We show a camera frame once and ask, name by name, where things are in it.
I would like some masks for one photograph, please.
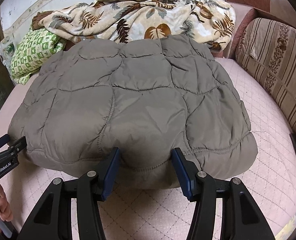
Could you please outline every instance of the metal bolt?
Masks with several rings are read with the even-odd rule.
[[[52,183],[58,185],[61,182],[61,178],[55,178]]]
[[[204,178],[207,176],[207,173],[205,173],[204,171],[198,171],[197,175],[201,178]]]
[[[234,184],[240,184],[241,183],[241,180],[239,179],[239,178],[233,178],[232,179],[232,182],[234,183]]]
[[[94,176],[96,176],[96,174],[97,174],[97,172],[95,172],[95,171],[88,171],[87,172],[88,177],[94,177]]]

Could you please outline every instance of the striped cushion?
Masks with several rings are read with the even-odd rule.
[[[273,97],[296,133],[296,29],[253,20],[240,38],[236,60]]]

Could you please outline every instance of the bed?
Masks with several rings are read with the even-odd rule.
[[[244,101],[258,155],[251,168],[238,177],[265,215],[277,235],[296,214],[296,155],[289,137],[291,129],[280,108],[257,81],[234,60],[216,58],[223,65]],[[17,85],[0,111],[0,136],[21,104],[32,81]],[[20,165],[0,180],[14,212],[13,224],[20,230],[35,203],[56,177],[73,179],[60,171],[47,170],[19,156]],[[185,239],[195,203],[190,203],[179,188],[138,190],[115,185],[99,209],[107,239]],[[221,201],[213,239],[219,239]],[[72,200],[72,232],[78,239],[76,202]]]

